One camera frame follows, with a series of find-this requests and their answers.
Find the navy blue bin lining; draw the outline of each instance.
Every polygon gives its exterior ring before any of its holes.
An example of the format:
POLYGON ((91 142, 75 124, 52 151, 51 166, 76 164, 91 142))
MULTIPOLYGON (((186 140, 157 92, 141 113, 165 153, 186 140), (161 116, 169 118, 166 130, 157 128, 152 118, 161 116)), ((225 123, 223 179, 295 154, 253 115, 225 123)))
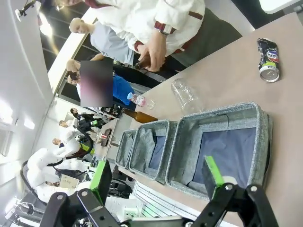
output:
POLYGON ((151 161, 149 163, 149 168, 158 169, 164 149, 164 143, 166 136, 154 136, 155 149, 153 150, 151 161))
POLYGON ((204 132, 193 182, 204 184, 204 156, 213 156, 222 176, 235 178, 240 187, 248 183, 256 128, 204 132))

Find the gray shirt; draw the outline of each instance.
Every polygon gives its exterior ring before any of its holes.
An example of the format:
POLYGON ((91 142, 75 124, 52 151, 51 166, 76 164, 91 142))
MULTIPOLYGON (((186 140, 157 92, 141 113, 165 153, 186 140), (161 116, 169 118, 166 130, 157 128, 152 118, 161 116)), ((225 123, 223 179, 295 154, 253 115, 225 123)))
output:
POLYGON ((90 43, 104 56, 133 65, 134 51, 110 27, 96 22, 95 30, 90 35, 90 43))

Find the gray storage bin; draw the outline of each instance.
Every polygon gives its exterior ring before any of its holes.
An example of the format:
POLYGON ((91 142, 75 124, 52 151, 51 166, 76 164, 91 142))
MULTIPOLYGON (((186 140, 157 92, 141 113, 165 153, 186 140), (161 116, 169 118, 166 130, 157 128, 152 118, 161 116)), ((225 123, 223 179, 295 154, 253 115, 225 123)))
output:
POLYGON ((183 117, 177 126, 165 182, 208 200, 202 163, 211 155, 223 176, 241 187, 263 184, 272 121, 256 103, 242 103, 183 117))
POLYGON ((134 143, 136 132, 136 129, 126 130, 123 132, 115 160, 117 166, 128 169, 131 149, 134 143))
POLYGON ((177 122, 160 120, 140 125, 131 157, 130 171, 165 183, 165 173, 177 122))

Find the beige tabletop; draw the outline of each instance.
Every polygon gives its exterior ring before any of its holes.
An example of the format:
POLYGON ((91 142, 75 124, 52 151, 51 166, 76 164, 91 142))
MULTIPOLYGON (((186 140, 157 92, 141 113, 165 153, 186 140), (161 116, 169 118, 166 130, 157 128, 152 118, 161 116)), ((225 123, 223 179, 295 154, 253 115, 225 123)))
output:
POLYGON ((114 130, 115 130, 115 127, 117 125, 117 121, 118 120, 119 120, 118 118, 113 119, 109 123, 103 125, 102 128, 101 128, 101 130, 98 132, 98 135, 99 135, 100 133, 105 133, 105 131, 107 129, 112 129, 112 132, 110 133, 110 136, 108 138, 107 146, 103 147, 103 146, 101 146, 100 143, 95 143, 94 149, 95 149, 95 154, 97 156, 99 156, 99 157, 106 157, 107 152, 108 152, 108 150, 110 148, 110 142, 111 142, 111 139, 113 137, 114 130))
MULTIPOLYGON (((197 88, 206 109, 253 101, 274 121, 272 158, 266 193, 281 227, 302 224, 303 210, 303 28, 296 14, 284 16, 250 35, 224 47, 173 78, 148 91, 145 96, 155 108, 137 108, 158 119, 177 121, 183 115, 170 89, 176 78, 185 78, 197 88), (281 79, 266 83, 259 77, 260 59, 256 40, 267 37, 278 44, 281 79)), ((139 123, 133 121, 131 128, 139 123)), ((196 210, 206 203, 121 169, 141 183, 196 210)), ((240 225, 236 215, 226 221, 240 225)))

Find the white machine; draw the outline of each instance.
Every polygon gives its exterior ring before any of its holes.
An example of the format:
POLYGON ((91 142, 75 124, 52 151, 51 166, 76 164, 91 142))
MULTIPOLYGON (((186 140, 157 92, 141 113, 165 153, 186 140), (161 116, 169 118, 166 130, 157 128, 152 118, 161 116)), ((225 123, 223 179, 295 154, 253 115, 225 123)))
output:
POLYGON ((80 144, 75 139, 78 133, 79 131, 72 126, 66 128, 61 135, 61 140, 65 145, 64 147, 58 148, 52 152, 48 149, 41 148, 28 160, 28 183, 36 190, 38 198, 41 201, 47 203, 55 192, 64 192, 68 195, 72 195, 75 191, 89 188, 90 182, 79 183, 75 189, 46 184, 47 181, 55 183, 60 180, 59 176, 55 174, 55 169, 52 166, 56 166, 57 169, 80 170, 81 172, 89 170, 95 171, 95 168, 90 167, 90 163, 88 162, 83 162, 82 160, 77 160, 75 158, 68 159, 68 157, 79 151, 80 144))
POLYGON ((64 153, 65 152, 57 155, 55 152, 41 148, 28 160, 28 182, 32 188, 36 190, 39 199, 43 202, 47 203, 52 194, 55 192, 64 192, 68 195, 72 195, 75 191, 81 190, 83 188, 89 188, 90 182, 79 183, 76 189, 55 187, 46 184, 46 181, 54 183, 60 180, 59 177, 54 174, 55 170, 51 166, 47 166, 48 164, 60 163, 62 161, 62 163, 56 165, 56 168, 80 170, 82 172, 85 172, 87 170, 95 170, 93 167, 90 167, 89 163, 87 162, 82 162, 81 160, 77 160, 75 158, 66 160, 67 156, 65 156, 64 153))

